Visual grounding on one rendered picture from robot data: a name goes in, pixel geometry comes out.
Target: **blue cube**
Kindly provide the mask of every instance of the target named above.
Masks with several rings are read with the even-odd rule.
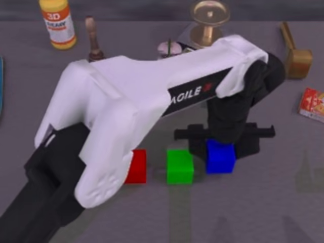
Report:
[[[221,144],[214,139],[207,140],[207,174],[228,174],[236,162],[233,144]]]

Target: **table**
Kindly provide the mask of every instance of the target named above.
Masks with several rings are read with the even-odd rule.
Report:
[[[0,215],[26,183],[23,165],[60,74],[86,58],[88,37],[76,22],[78,43],[68,51],[50,46],[43,22],[1,22],[5,100],[0,123]],[[176,39],[188,22],[98,22],[108,57],[156,59],[157,45]],[[285,47],[279,22],[230,22],[227,27],[280,58]],[[274,125],[261,152],[239,160],[230,175],[211,176],[191,187],[169,187],[152,176],[166,162],[172,131],[206,121],[195,106],[160,120],[140,147],[148,153],[148,182],[125,186],[110,201],[86,210],[51,243],[316,243],[324,240],[324,124],[296,113],[306,87],[324,91],[324,22],[290,23],[296,45],[312,49],[308,77],[286,81],[251,110],[249,121]]]

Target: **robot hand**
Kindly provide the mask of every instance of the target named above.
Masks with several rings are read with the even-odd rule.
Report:
[[[75,188],[84,208],[110,199],[123,185],[135,149],[154,124],[200,101],[233,96],[244,75],[268,54],[241,36],[158,61],[124,56],[68,65],[35,137],[36,148],[51,129],[82,122],[90,130],[79,154],[86,168]]]

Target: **red box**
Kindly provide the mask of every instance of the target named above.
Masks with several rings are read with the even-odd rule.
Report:
[[[324,93],[307,88],[299,105],[299,114],[324,123]]]
[[[146,150],[133,150],[133,159],[124,184],[146,183]]]

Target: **cube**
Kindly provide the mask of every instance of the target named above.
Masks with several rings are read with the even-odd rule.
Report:
[[[236,162],[233,144],[221,144],[214,139],[207,140],[207,174],[228,174]]]
[[[193,157],[188,150],[170,149],[167,151],[167,184],[192,184],[193,174]]]
[[[146,183],[146,150],[133,150],[133,159],[124,184]]]

